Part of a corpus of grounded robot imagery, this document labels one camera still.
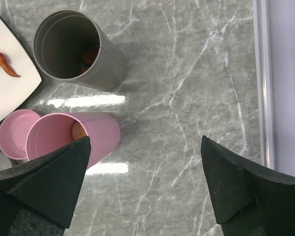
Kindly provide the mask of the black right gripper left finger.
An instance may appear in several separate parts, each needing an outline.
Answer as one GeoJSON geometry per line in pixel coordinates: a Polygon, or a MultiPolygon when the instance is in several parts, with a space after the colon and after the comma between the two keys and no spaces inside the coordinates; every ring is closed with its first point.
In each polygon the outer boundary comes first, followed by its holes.
{"type": "Polygon", "coordinates": [[[0,236],[61,236],[70,227],[90,149],[76,140],[0,171],[0,236]]]}

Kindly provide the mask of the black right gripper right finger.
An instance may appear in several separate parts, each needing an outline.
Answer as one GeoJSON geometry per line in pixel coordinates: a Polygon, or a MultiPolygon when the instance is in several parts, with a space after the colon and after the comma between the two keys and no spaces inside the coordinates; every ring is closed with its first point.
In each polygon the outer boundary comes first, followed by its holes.
{"type": "Polygon", "coordinates": [[[295,236],[295,177],[246,159],[203,136],[203,169],[226,236],[295,236]]]}

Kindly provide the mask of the breaded orange nugget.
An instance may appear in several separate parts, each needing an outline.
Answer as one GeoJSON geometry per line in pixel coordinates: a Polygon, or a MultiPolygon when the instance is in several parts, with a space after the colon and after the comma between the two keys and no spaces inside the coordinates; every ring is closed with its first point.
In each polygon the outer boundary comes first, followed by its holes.
{"type": "Polygon", "coordinates": [[[86,136],[86,132],[82,125],[79,122],[74,122],[71,128],[71,135],[73,140],[78,140],[84,136],[86,136]]]}

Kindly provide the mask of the pink round lid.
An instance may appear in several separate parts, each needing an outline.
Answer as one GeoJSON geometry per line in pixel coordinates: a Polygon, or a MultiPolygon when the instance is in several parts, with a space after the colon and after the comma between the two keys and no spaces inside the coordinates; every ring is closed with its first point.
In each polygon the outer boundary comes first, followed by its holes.
{"type": "Polygon", "coordinates": [[[0,125],[0,149],[10,159],[26,160],[26,140],[31,127],[40,119],[33,110],[20,109],[8,115],[0,125]]]}

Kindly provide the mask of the orange chicken wing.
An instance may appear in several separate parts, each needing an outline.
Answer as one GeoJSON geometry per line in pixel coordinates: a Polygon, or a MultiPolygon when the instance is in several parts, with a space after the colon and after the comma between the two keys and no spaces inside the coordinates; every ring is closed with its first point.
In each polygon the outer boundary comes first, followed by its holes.
{"type": "Polygon", "coordinates": [[[12,77],[20,77],[8,64],[6,57],[0,53],[0,67],[12,77]]]}

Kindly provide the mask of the pink cylindrical container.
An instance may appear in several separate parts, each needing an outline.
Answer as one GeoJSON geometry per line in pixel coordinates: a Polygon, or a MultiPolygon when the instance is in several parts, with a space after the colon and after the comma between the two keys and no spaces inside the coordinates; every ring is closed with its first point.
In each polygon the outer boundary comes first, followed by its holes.
{"type": "Polygon", "coordinates": [[[119,146],[120,127],[109,113],[50,113],[36,121],[28,133],[28,160],[34,160],[76,141],[71,135],[72,125],[76,121],[87,134],[80,139],[85,139],[90,149],[88,168],[113,153],[119,146]]]}

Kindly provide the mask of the white square plate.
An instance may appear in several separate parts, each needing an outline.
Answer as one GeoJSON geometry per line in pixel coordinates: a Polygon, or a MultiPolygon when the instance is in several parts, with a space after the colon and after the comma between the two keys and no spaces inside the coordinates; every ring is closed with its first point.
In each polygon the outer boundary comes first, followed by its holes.
{"type": "Polygon", "coordinates": [[[35,63],[0,16],[0,53],[19,77],[0,67],[0,122],[16,110],[42,83],[35,63]]]}

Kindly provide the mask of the grey cylindrical container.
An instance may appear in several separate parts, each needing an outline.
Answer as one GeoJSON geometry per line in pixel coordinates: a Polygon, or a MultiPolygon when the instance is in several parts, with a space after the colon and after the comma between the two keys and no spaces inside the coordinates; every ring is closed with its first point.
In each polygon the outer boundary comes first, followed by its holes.
{"type": "Polygon", "coordinates": [[[59,10],[42,21],[33,40],[33,56],[48,77],[100,91],[117,88],[127,73],[122,51],[77,10],[59,10]]]}

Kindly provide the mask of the aluminium front rail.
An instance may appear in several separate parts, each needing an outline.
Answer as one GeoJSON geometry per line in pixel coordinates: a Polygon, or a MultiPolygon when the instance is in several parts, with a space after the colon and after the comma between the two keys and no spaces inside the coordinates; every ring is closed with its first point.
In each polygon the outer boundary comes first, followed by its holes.
{"type": "Polygon", "coordinates": [[[276,170],[269,1],[254,0],[252,4],[261,161],[276,170]]]}

